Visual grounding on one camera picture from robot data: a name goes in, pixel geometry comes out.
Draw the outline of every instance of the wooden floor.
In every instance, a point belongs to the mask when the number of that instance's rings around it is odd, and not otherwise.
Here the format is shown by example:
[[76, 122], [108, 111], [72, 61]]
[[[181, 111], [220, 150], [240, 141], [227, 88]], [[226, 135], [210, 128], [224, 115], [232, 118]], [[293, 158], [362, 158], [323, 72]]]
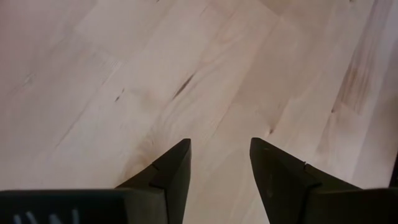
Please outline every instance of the wooden floor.
[[267, 223], [263, 138], [360, 187], [398, 150], [398, 1], [0, 1], [0, 189], [114, 187], [182, 138], [185, 223]]

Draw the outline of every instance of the floor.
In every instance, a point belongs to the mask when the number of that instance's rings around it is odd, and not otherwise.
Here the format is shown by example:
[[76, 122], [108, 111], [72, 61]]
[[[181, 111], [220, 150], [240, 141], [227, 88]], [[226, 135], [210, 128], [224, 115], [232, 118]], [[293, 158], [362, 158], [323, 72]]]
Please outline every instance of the floor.
[[0, 189], [109, 188], [183, 138], [185, 223], [267, 223], [260, 137], [360, 187], [398, 150], [398, 1], [0, 1]]

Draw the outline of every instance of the dark object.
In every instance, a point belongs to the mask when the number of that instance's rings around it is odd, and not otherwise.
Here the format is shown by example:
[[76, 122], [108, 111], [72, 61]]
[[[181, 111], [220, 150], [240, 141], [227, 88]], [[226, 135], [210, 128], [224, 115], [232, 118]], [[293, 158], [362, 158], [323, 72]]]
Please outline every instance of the dark object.
[[396, 164], [394, 165], [394, 169], [392, 170], [390, 187], [398, 187], [398, 154], [397, 154]]
[[259, 138], [250, 158], [270, 224], [398, 223], [398, 189], [362, 190]]
[[184, 139], [115, 190], [0, 192], [0, 223], [181, 224], [190, 166]]

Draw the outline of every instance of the wood grain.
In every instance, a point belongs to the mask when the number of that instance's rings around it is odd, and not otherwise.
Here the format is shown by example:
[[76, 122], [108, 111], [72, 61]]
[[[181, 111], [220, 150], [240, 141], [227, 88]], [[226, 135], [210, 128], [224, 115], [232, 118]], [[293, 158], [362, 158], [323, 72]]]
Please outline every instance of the wood grain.
[[392, 3], [375, 1], [313, 160], [314, 166], [346, 181], [361, 153], [396, 37]]
[[111, 188], [192, 138], [185, 223], [266, 223], [252, 137], [385, 185], [397, 5], [1, 1], [0, 189]]
[[384, 31], [382, 46], [384, 54], [380, 60], [386, 64], [384, 81], [369, 122], [352, 182], [360, 187], [374, 188], [389, 185], [392, 169], [398, 152], [398, 2], [391, 6], [390, 15]]

